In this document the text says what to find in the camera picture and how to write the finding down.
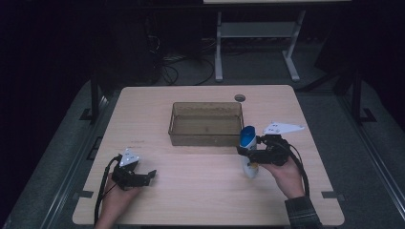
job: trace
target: small black object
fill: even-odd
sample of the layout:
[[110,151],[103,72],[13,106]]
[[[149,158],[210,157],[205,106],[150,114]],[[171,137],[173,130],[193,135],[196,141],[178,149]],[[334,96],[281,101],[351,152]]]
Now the small black object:
[[112,179],[122,190],[128,190],[133,187],[149,186],[152,178],[156,175],[156,170],[149,172],[147,175],[138,175],[134,173],[138,162],[131,163],[125,166],[119,166],[119,163],[114,168]]
[[236,149],[238,150],[238,154],[241,156],[247,156],[250,163],[274,164],[277,166],[283,166],[286,164],[288,157],[290,156],[300,171],[301,177],[304,181],[306,196],[309,197],[309,181],[307,173],[304,170],[301,157],[298,159],[297,156],[290,150],[290,147],[292,147],[299,156],[298,151],[280,135],[256,135],[256,142],[257,144],[265,143],[266,149],[248,150],[246,148],[237,146]]
[[237,147],[238,154],[247,156],[252,163],[275,164],[283,166],[290,155],[289,144],[280,135],[256,136],[258,144],[265,143],[265,150],[248,150],[243,147]]

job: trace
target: black cable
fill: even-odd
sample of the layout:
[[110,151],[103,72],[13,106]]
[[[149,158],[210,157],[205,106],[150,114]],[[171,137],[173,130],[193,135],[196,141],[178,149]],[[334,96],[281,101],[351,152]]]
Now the black cable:
[[224,39],[224,41],[222,42],[224,46],[222,53],[224,55],[242,55],[245,53],[249,53],[253,51],[252,43],[253,42],[251,40],[247,40],[245,38],[242,41],[240,39],[233,39],[233,44],[231,41]]
[[99,191],[98,191],[98,196],[97,196],[97,201],[96,201],[96,207],[95,207],[95,226],[96,226],[96,223],[97,223],[97,221],[98,221],[98,210],[99,210],[99,208],[100,208],[101,201],[102,201],[103,197],[105,196],[105,195],[104,195],[104,187],[105,187],[105,183],[106,183],[106,181],[107,181],[108,173],[110,172],[111,164],[112,164],[115,160],[119,162],[121,158],[122,158],[122,156],[116,156],[116,157],[114,157],[114,158],[108,163],[107,167],[105,167],[104,175],[103,175],[102,180],[101,180],[100,189],[99,189]]
[[116,186],[117,186],[117,184],[115,183],[115,184],[113,185],[113,187],[111,187],[107,192],[105,192],[105,193],[103,194],[102,198],[105,198],[105,196],[107,196],[107,194],[110,193],[110,191],[113,190]]
[[[166,75],[163,73],[162,76],[163,76],[164,81],[166,81],[166,82],[168,83],[167,86],[175,85],[175,83],[176,83],[177,80],[179,79],[179,72],[178,72],[174,67],[171,67],[171,66],[168,66],[168,65],[175,64],[175,63],[178,63],[178,62],[181,62],[181,61],[184,61],[184,60],[189,60],[189,59],[190,59],[190,58],[184,57],[184,58],[181,58],[181,59],[172,60],[172,61],[170,61],[169,63],[166,63],[166,64],[163,65],[163,69],[166,71]],[[208,63],[208,65],[211,67],[211,73],[210,73],[210,75],[209,75],[206,79],[204,79],[203,81],[198,82],[198,83],[196,83],[196,84],[193,84],[192,86],[199,86],[199,85],[202,85],[203,83],[205,83],[206,81],[208,81],[209,79],[211,79],[212,76],[214,75],[214,72],[215,72],[215,67],[214,67],[214,65],[213,65],[210,61],[208,61],[208,60],[206,60],[206,59],[204,59],[204,58],[199,58],[199,60]],[[169,75],[169,73],[168,73],[168,71],[167,71],[166,68],[169,68],[169,69],[173,70],[173,71],[176,73],[176,78],[175,78],[174,80],[170,77],[170,75]]]
[[217,49],[217,42],[215,40],[216,38],[212,38],[213,41],[210,41],[210,43],[208,43],[207,45],[203,45],[202,49],[201,49],[201,53],[202,54],[212,54],[213,52],[215,52],[215,50]]
[[290,147],[292,147],[295,152],[297,152],[298,156],[300,157],[300,159],[298,160],[297,156],[291,151],[288,150],[289,155],[291,156],[292,160],[295,162],[295,164],[298,166],[298,169],[301,173],[301,176],[303,177],[303,181],[304,181],[304,189],[305,189],[305,195],[307,197],[309,197],[309,181],[308,181],[308,176],[307,173],[304,170],[304,164],[302,162],[300,153],[298,153],[297,149],[295,149],[295,147],[293,147],[292,145],[289,145]]

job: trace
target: hand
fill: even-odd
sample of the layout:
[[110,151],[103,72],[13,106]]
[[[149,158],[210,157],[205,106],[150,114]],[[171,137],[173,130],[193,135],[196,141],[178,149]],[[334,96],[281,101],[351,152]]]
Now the hand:
[[299,198],[305,195],[300,171],[290,156],[283,166],[273,164],[261,164],[261,166],[271,172],[278,187],[287,198]]
[[140,192],[140,188],[135,187],[128,191],[123,191],[108,175],[104,193],[108,192],[102,200],[102,209],[95,229],[113,228],[116,220],[127,210],[129,204]]

